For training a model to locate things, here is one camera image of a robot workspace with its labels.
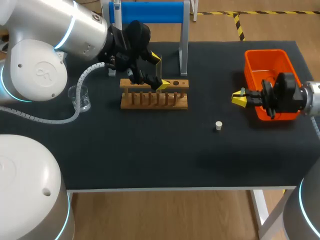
white cylinder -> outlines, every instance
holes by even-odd
[[[0,239],[72,240],[75,223],[54,156],[40,143],[0,135]]]
[[[215,123],[215,129],[216,129],[217,131],[220,131],[221,128],[222,128],[222,122],[221,122],[221,121],[217,121],[217,122]]]

small white cap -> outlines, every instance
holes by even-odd
[[[215,123],[215,129],[218,130],[218,131],[220,131],[221,128],[222,128],[222,122],[221,122],[221,121],[217,121],[217,122]]]

orange plastic bin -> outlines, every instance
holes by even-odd
[[[263,79],[274,86],[279,73],[293,73],[298,86],[301,87],[300,80],[285,51],[281,49],[248,50],[244,57],[244,75],[249,90],[261,91]],[[300,112],[276,113],[274,119],[271,119],[262,106],[256,106],[255,111],[263,121],[294,120],[300,114]]]

table leg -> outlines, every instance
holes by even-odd
[[[262,190],[251,190],[251,196],[259,227],[259,239],[271,240],[283,228],[283,211],[285,204],[293,190],[287,190],[273,211],[268,213],[264,193]]]

floor tape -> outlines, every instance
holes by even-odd
[[[234,19],[236,29],[238,30],[238,35],[239,35],[240,41],[241,42],[245,41],[246,38],[245,38],[244,31],[242,29],[242,26],[240,24],[239,14],[233,14],[233,19]]]
[[[201,11],[198,15],[241,15],[241,14],[320,14],[320,11]]]

